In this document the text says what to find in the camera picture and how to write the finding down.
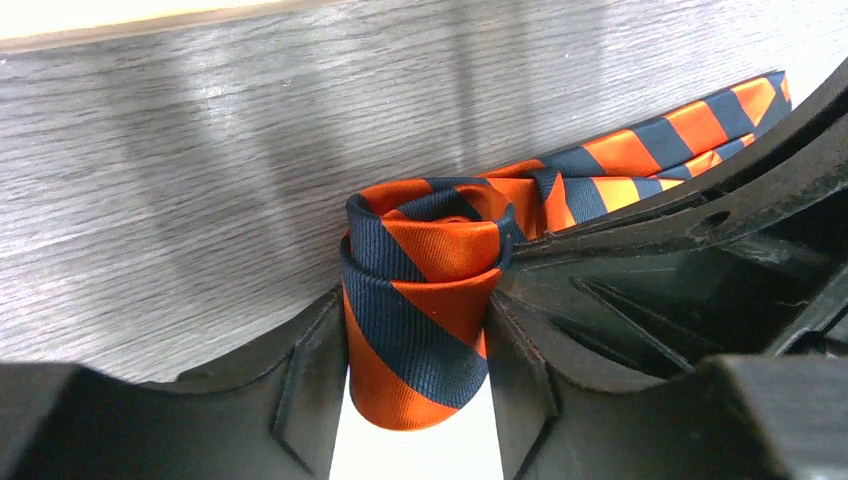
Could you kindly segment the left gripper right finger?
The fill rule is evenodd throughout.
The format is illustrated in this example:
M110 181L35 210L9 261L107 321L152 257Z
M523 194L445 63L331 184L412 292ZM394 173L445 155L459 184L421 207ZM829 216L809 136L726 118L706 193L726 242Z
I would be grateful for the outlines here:
M843 479L847 362L718 356L655 378L496 293L485 322L508 479Z

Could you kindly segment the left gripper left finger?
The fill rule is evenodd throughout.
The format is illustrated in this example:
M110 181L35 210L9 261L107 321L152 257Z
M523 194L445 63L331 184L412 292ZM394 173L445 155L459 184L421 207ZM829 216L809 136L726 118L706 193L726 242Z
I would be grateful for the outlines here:
M168 383L1 367L5 479L325 479L348 365L339 289Z

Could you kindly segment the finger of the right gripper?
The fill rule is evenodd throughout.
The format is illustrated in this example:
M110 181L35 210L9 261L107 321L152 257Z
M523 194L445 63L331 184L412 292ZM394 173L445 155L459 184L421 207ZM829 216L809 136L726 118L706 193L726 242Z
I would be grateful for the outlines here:
M847 65L727 162L531 249L699 249L766 229L847 187Z
M554 331L647 375L776 356L847 323L847 150L810 145L705 205L568 237L502 292Z

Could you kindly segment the orange navy striped tie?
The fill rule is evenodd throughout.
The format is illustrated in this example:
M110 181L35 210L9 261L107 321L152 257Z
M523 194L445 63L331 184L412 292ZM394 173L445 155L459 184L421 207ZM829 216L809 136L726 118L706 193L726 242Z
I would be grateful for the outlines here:
M353 195L340 255L358 412L396 431L453 416L487 376L484 313L516 246L704 173L791 107L785 73L767 73L552 154Z

